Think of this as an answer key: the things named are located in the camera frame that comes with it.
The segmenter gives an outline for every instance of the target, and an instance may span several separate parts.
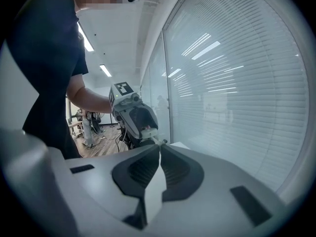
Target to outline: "glass wall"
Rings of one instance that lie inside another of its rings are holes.
[[[151,107],[158,119],[158,137],[170,143],[170,120],[166,60],[162,35],[157,40],[149,61]]]
[[[226,159],[276,191],[308,121],[307,77],[294,38],[264,0],[181,2],[163,32],[171,142]],[[166,84],[158,83],[163,65],[149,66],[153,103]]]
[[[150,97],[150,81],[149,81],[149,68],[146,69],[142,84],[141,84],[141,95],[144,104],[151,106],[151,97]]]

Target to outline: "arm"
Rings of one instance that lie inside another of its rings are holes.
[[[70,78],[67,97],[81,109],[95,113],[111,113],[109,98],[87,89],[84,85],[82,74]]]

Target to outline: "person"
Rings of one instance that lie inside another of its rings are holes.
[[[82,117],[82,126],[83,126],[83,144],[89,148],[95,147],[96,143],[94,141],[94,137],[91,132],[91,117],[88,119],[87,112],[85,110],[80,110],[78,116]]]
[[[111,112],[108,97],[84,85],[88,69],[76,13],[117,1],[28,0],[6,38],[12,57],[39,93],[23,129],[60,149],[65,159],[80,157],[65,119],[65,96],[79,108]]]

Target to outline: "black pad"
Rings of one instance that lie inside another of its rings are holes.
[[[76,174],[76,173],[84,172],[84,171],[87,171],[87,170],[90,170],[90,169],[93,169],[93,168],[94,167],[91,164],[88,164],[88,165],[83,165],[83,166],[71,168],[70,171],[73,174]]]
[[[160,153],[161,167],[167,182],[162,201],[187,199],[200,187],[204,179],[202,166],[166,145],[161,146]]]
[[[123,221],[138,229],[147,225],[145,211],[145,189],[159,166],[159,146],[153,145],[146,151],[120,162],[112,171],[112,178],[120,190],[127,196],[139,198],[133,215]]]
[[[244,186],[232,188],[230,191],[255,227],[271,218],[271,214]]]

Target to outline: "white device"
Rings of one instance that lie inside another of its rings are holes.
[[[112,85],[109,94],[112,114],[121,127],[135,139],[157,136],[157,117],[127,82]]]

